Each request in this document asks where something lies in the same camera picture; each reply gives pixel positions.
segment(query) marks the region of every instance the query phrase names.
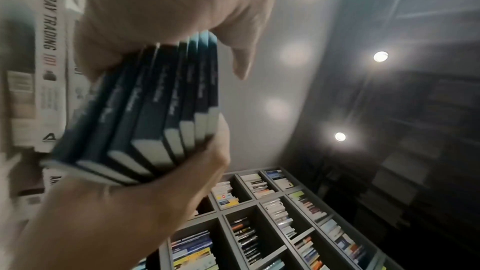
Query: gray wall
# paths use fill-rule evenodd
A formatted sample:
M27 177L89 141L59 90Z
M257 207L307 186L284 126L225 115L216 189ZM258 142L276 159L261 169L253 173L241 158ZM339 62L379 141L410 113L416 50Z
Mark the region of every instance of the gray wall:
M219 49L221 109L230 126L230 170L278 165L297 125L341 0L277 0L246 81Z

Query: recessed ceiling light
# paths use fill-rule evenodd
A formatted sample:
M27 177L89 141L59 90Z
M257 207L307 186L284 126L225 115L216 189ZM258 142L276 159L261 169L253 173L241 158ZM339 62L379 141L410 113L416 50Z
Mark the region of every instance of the recessed ceiling light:
M342 132L338 132L335 134L335 139L339 142L344 142L347 139L347 136Z
M375 55L373 55L373 60L376 61L377 63L383 63L388 58L389 58L389 54L385 51L380 51L375 53Z

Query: gray bookshelf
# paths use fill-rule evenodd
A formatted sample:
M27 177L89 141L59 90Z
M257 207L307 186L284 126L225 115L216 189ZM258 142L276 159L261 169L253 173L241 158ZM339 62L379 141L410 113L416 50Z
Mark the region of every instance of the gray bookshelf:
M293 187L286 190L278 187L264 172L272 169L282 170ZM253 173L258 173L275 193L256 199L240 178L242 175ZM294 246L307 236L312 238L313 247L320 254L320 260L331 270L382 270L383 267L386 267L387 270L403 270L323 200L281 167L228 172L223 175L221 181L230 181L233 195L239 198L240 204L221 210L213 194L210 193L205 197L200 204L203 212L187 221L159 248L161 270L175 269L171 242L205 230L210 231L210 238L213 241L212 251L220 270L261 270L276 259L281 259L285 263L285 269L288 270L310 270L310 266L302 259ZM327 216L318 224L289 197L289 194L297 191L303 191L314 205L327 213ZM292 240L282 233L262 205L277 198L280 198L289 216L293 219L292 226L297 235ZM252 265L248 264L229 224L243 217L248 217L251 224L257 227L259 247L263 253L263 258ZM361 268L357 265L320 229L320 226L330 219L334 219L355 243L363 245L366 250L366 259L369 261L367 266Z

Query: skin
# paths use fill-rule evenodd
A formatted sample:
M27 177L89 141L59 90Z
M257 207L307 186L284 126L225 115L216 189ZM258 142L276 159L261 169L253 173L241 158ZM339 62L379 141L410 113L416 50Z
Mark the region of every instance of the skin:
M94 81L128 52L211 30L246 79L275 0L86 0L75 33L79 66ZM230 164L230 131L174 171L131 187L64 178L21 234L12 270L128 270L192 215Z

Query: dark wall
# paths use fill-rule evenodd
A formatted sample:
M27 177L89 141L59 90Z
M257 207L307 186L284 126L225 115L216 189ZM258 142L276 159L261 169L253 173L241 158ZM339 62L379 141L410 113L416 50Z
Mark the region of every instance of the dark wall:
M343 0L283 163L406 269L476 261L480 0Z

